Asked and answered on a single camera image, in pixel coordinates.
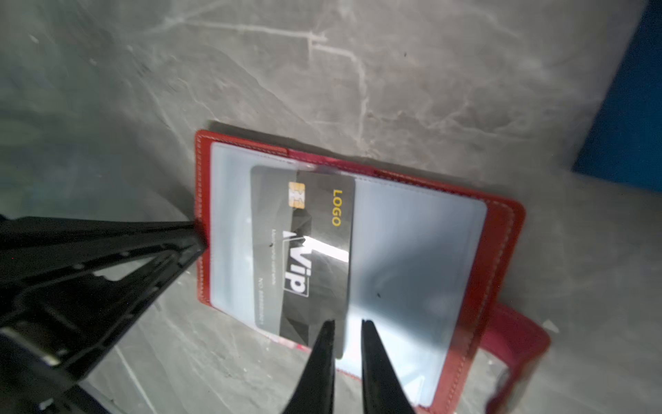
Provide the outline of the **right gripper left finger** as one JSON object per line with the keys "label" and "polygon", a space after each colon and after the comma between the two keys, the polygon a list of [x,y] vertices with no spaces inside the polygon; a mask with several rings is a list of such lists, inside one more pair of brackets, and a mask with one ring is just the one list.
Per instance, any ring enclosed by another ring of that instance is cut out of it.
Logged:
{"label": "right gripper left finger", "polygon": [[332,414],[334,412],[335,321],[322,325],[310,357],[284,414]]}

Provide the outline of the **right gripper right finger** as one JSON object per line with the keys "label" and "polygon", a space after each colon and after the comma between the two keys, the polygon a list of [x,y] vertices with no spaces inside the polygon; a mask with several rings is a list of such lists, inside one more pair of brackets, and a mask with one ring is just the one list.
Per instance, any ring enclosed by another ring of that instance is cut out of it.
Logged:
{"label": "right gripper right finger", "polygon": [[371,320],[361,324],[363,412],[415,414]]}

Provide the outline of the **red leather card holder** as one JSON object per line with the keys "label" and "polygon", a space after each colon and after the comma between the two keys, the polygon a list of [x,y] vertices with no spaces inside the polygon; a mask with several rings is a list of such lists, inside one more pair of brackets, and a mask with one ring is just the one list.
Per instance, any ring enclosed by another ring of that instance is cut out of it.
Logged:
{"label": "red leather card holder", "polygon": [[506,367],[485,411],[514,409],[551,344],[538,324],[497,302],[526,217],[521,204],[206,130],[196,134],[196,163],[196,216],[209,244],[198,266],[202,303],[305,349],[255,324],[250,171],[351,176],[348,313],[335,373],[362,383],[361,324],[371,320],[416,413],[454,412],[479,350]]}

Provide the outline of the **black VIP credit card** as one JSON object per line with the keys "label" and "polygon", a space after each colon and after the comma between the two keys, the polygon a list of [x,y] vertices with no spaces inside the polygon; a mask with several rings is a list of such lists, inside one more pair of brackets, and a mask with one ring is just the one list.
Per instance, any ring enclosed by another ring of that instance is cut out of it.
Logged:
{"label": "black VIP credit card", "polygon": [[297,345],[336,323],[340,358],[348,313],[355,180],[257,166],[250,171],[254,320]]}

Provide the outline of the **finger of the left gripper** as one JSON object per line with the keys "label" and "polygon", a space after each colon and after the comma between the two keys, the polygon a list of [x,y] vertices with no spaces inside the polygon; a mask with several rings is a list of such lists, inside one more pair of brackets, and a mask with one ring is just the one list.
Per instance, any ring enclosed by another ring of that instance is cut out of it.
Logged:
{"label": "finger of the left gripper", "polygon": [[86,267],[106,257],[128,258],[150,248],[199,248],[193,222],[105,222],[22,217],[1,222],[1,278],[27,279]]}
{"label": "finger of the left gripper", "polygon": [[84,268],[1,278],[2,384],[86,376],[205,248],[199,240],[199,248],[161,246]]}

